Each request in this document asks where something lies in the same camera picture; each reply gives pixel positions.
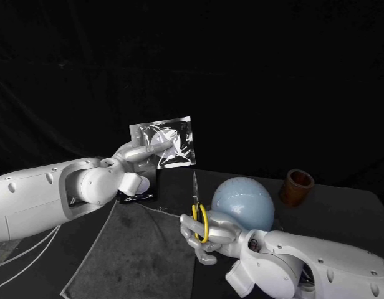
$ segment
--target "yellow scissors handle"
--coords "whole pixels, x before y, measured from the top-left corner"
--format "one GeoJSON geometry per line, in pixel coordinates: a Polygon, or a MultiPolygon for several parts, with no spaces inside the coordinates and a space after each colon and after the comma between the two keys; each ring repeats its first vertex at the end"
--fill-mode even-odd
{"type": "MultiPolygon", "coordinates": [[[[197,220],[196,205],[193,205],[191,208],[193,208],[193,220],[197,220]]],[[[196,232],[194,232],[194,237],[200,241],[200,243],[206,243],[206,241],[207,241],[207,235],[209,235],[209,227],[207,227],[207,217],[206,217],[206,210],[204,210],[203,204],[200,204],[200,211],[201,211],[201,214],[203,214],[204,237],[203,237],[203,240],[200,241],[199,240],[199,234],[196,232]]]]}

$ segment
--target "black backdrop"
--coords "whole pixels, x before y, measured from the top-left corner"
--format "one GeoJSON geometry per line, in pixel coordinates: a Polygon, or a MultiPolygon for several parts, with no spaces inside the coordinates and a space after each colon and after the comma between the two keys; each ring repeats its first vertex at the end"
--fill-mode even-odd
{"type": "Polygon", "coordinates": [[[0,174],[178,116],[196,168],[384,202],[384,1],[0,0],[0,174]]]}

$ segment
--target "scissors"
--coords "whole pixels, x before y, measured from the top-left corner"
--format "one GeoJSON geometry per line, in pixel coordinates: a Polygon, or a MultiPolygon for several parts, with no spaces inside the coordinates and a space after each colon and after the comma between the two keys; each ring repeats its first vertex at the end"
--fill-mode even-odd
{"type": "Polygon", "coordinates": [[[197,235],[194,232],[194,237],[200,241],[200,243],[206,243],[207,241],[207,234],[209,234],[209,227],[207,227],[207,217],[206,217],[206,210],[203,207],[203,204],[199,202],[199,192],[197,192],[197,180],[196,180],[196,172],[193,172],[193,199],[194,199],[194,204],[191,206],[193,209],[193,220],[199,221],[204,225],[204,237],[197,235]]]}

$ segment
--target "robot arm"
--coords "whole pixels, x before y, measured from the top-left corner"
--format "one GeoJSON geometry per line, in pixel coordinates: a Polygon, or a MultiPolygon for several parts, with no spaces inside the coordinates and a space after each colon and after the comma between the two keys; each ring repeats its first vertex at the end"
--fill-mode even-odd
{"type": "Polygon", "coordinates": [[[0,176],[0,242],[28,237],[93,212],[118,190],[132,196],[141,183],[132,162],[170,146],[168,141],[139,148],[126,143],[112,158],[82,158],[0,176]],[[72,198],[82,202],[69,205],[72,198]]]}
{"type": "MultiPolygon", "coordinates": [[[[180,222],[181,234],[196,248],[189,230],[203,234],[201,224],[187,215],[181,215],[180,222]]],[[[313,237],[261,230],[245,230],[239,235],[232,232],[236,238],[220,245],[219,230],[219,227],[209,228],[209,244],[199,246],[216,248],[219,253],[239,258],[225,278],[240,297],[256,285],[277,299],[384,298],[384,259],[370,252],[313,237]],[[232,244],[236,249],[225,250],[232,244]],[[305,269],[311,270],[307,280],[305,269]]]]}

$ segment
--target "table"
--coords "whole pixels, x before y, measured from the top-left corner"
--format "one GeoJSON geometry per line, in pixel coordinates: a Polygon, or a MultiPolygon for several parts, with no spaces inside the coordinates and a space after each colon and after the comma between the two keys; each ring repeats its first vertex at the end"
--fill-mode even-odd
{"type": "MultiPolygon", "coordinates": [[[[176,214],[189,214],[191,207],[191,175],[196,171],[199,197],[204,205],[220,183],[240,175],[173,168],[158,171],[158,200],[147,202],[152,208],[176,214]]],[[[315,185],[304,203],[285,207],[277,198],[282,180],[253,178],[266,188],[275,206],[275,217],[284,231],[327,239],[370,251],[384,258],[384,206],[375,194],[349,188],[315,185]]],[[[112,201],[96,212],[62,225],[51,245],[27,271],[0,288],[0,298],[60,298],[59,292],[93,243],[111,211],[112,201]]],[[[41,240],[46,233],[25,238],[13,256],[41,240]]],[[[0,283],[25,267],[43,249],[0,268],[0,283]]],[[[217,264],[194,265],[191,298],[239,298],[225,281],[235,259],[214,253],[217,264]]],[[[258,287],[246,298],[269,298],[258,287]]]]}

